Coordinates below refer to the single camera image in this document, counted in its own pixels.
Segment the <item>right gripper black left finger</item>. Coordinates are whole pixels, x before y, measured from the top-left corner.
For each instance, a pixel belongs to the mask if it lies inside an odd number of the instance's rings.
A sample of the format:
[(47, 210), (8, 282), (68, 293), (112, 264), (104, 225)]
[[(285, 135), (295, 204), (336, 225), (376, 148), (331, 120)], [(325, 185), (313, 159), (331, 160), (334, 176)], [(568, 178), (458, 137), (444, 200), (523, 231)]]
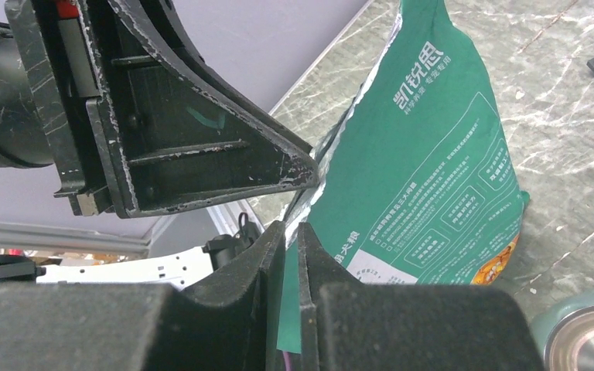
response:
[(0, 370), (271, 370), (284, 262), (277, 221), (183, 290), (2, 283)]

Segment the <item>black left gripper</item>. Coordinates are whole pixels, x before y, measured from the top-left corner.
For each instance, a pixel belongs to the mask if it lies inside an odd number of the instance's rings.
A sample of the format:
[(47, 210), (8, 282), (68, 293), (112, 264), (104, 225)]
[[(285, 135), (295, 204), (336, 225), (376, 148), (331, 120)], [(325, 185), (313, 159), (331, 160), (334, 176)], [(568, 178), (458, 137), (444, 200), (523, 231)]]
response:
[(86, 2), (87, 46), (73, 1), (5, 14), (54, 196), (74, 215), (163, 216), (317, 183), (311, 146), (204, 63), (170, 2)]

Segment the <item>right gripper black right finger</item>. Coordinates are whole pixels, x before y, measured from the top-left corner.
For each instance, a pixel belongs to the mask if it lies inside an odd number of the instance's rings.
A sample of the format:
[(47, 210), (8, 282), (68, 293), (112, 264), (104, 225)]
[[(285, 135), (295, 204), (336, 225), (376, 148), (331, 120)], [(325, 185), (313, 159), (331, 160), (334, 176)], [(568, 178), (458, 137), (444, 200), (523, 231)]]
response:
[(542, 370), (517, 302), (490, 286), (364, 284), (298, 228), (305, 370)]

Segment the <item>green pet food bag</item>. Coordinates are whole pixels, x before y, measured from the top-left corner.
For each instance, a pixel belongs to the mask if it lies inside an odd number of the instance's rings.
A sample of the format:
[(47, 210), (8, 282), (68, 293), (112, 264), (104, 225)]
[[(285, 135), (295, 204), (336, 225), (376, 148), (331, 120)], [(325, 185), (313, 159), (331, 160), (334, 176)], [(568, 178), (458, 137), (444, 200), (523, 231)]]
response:
[(301, 350), (297, 227), (367, 284), (490, 284), (518, 242), (519, 186), (486, 67), (442, 1), (403, 1), (387, 45), (285, 212), (278, 348)]

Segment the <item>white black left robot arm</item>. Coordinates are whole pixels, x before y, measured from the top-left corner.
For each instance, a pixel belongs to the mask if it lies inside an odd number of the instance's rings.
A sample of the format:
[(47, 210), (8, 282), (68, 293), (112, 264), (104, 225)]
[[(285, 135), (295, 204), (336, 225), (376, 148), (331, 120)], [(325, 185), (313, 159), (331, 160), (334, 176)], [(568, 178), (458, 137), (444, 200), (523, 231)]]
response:
[(172, 1), (7, 1), (0, 168), (54, 165), (77, 216), (313, 187), (311, 146), (233, 88)]

